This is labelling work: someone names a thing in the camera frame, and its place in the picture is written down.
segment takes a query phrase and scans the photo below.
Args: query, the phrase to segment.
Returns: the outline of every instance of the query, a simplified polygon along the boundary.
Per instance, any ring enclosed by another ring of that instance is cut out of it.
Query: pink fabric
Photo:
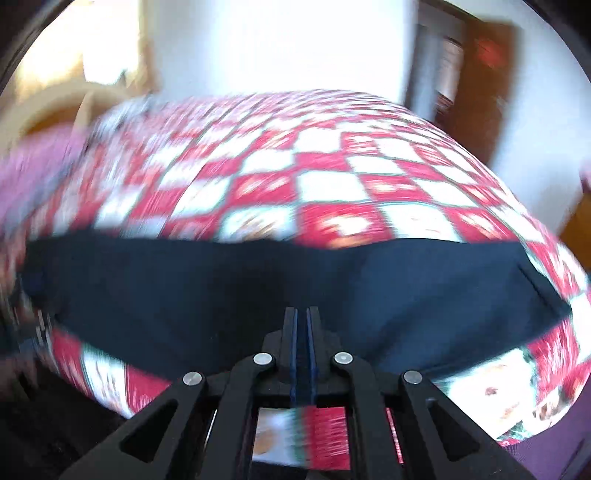
[[[56,125],[0,158],[0,232],[10,233],[55,190],[80,158],[86,132]]]

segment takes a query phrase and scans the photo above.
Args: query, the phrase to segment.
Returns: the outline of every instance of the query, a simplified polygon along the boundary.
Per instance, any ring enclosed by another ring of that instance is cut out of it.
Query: black plastic bracket
[[[302,331],[309,365],[298,373]],[[311,404],[345,408],[352,478],[534,479],[419,372],[375,372],[362,358],[344,352],[312,307],[300,328],[297,311],[286,309],[283,329],[268,334],[262,352],[244,358],[231,372],[209,378],[189,372],[61,480],[245,480],[258,409],[294,406],[304,383]]]

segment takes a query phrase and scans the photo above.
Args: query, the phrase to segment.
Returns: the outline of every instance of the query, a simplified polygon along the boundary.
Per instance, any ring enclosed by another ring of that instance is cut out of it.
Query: red and white checkered fabric
[[[440,383],[502,442],[544,430],[589,376],[587,277],[507,187],[445,133],[375,96],[314,90],[187,100],[131,116],[7,240],[6,285],[26,239],[93,226],[123,236],[321,248],[395,238],[519,240],[573,315],[543,338]],[[57,330],[60,372],[133,415],[166,382]]]

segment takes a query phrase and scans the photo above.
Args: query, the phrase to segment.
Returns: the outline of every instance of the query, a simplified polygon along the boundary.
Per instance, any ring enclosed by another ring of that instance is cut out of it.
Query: purple fabric
[[[56,125],[26,137],[0,158],[0,234],[9,235],[55,191],[80,158],[87,135]]]
[[[581,442],[590,435],[591,382],[587,382],[560,422],[506,450],[538,480],[558,480]]]

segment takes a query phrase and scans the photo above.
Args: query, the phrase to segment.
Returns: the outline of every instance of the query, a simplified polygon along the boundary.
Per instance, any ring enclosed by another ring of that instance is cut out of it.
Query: wooden door
[[[456,97],[442,127],[484,164],[490,161],[501,132],[513,80],[516,36],[513,25],[476,18],[466,24]]]

